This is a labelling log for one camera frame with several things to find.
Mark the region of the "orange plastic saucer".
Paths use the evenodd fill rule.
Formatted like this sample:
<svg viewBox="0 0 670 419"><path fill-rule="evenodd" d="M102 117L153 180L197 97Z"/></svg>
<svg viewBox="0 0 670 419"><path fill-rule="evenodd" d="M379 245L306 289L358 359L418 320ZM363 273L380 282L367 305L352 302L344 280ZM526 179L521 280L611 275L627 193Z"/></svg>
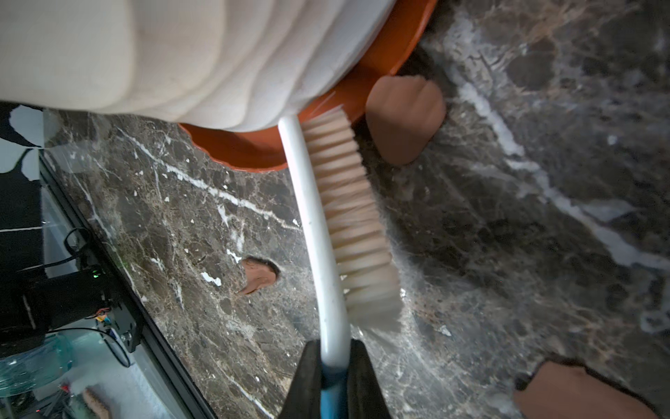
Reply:
<svg viewBox="0 0 670 419"><path fill-rule="evenodd" d="M436 0L401 0L395 3L387 21L359 62L333 88L312 100L299 114L301 122L338 106L350 122L365 115L367 97L378 79L394 76L418 45L429 23ZM180 129L211 160L233 170L267 173L287 168L276 127L235 133L185 123Z"/></svg>

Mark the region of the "brown mud piece small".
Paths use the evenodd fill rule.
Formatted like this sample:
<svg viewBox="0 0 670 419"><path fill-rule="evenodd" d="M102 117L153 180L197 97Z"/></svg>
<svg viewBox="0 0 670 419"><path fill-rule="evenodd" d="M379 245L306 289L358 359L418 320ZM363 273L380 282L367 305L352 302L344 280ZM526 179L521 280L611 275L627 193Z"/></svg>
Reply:
<svg viewBox="0 0 670 419"><path fill-rule="evenodd" d="M250 295L268 286L274 285L280 277L279 268L270 260L248 257L241 261L246 285L238 292Z"/></svg>

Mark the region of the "brown mud piece near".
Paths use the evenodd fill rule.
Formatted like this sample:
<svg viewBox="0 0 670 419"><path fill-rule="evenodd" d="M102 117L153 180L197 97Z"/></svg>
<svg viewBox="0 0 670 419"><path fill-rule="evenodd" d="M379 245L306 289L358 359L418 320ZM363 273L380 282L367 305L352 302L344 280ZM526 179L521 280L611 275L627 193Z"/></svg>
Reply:
<svg viewBox="0 0 670 419"><path fill-rule="evenodd" d="M526 418L656 418L638 396L588 372L585 366L545 361L513 401Z"/></svg>

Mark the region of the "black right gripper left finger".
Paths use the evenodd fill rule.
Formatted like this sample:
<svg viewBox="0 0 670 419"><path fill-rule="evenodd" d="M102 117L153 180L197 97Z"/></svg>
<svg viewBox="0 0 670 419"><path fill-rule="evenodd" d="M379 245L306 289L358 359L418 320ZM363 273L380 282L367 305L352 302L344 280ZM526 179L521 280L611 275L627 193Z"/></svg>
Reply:
<svg viewBox="0 0 670 419"><path fill-rule="evenodd" d="M305 344L278 419L320 419L322 363L320 340Z"/></svg>

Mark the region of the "brown mud piece large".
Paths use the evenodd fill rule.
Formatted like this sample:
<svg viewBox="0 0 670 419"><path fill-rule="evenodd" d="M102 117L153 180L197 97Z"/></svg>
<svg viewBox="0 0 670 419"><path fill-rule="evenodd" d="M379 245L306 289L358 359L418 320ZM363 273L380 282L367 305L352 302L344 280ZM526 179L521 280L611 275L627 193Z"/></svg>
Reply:
<svg viewBox="0 0 670 419"><path fill-rule="evenodd" d="M381 158L394 166L418 158L446 117L440 87L422 76L380 78L366 101L366 124Z"/></svg>

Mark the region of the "white wavy ceramic pot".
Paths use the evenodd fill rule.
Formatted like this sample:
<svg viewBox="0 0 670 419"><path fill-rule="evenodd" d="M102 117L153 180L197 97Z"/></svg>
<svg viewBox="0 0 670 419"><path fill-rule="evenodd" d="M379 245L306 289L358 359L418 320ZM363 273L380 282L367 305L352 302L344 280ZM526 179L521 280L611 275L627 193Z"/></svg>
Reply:
<svg viewBox="0 0 670 419"><path fill-rule="evenodd" d="M232 132L332 88L390 1L4 1L1 98Z"/></svg>

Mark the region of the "blue white scrub brush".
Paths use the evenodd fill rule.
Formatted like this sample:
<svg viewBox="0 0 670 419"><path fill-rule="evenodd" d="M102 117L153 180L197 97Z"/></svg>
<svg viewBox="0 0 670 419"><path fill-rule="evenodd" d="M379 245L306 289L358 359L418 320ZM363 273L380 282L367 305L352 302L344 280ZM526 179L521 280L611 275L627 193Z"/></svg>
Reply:
<svg viewBox="0 0 670 419"><path fill-rule="evenodd" d="M349 418L352 329L400 330L400 274L347 114L278 130L296 195L319 314L321 418Z"/></svg>

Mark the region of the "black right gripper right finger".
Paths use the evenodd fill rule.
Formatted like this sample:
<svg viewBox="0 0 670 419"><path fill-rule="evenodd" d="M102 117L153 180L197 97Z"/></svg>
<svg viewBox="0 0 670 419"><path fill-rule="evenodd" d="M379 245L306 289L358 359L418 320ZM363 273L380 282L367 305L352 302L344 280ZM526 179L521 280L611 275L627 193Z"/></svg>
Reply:
<svg viewBox="0 0 670 419"><path fill-rule="evenodd" d="M361 340L351 340L347 370L347 410L352 419L391 419L370 356Z"/></svg>

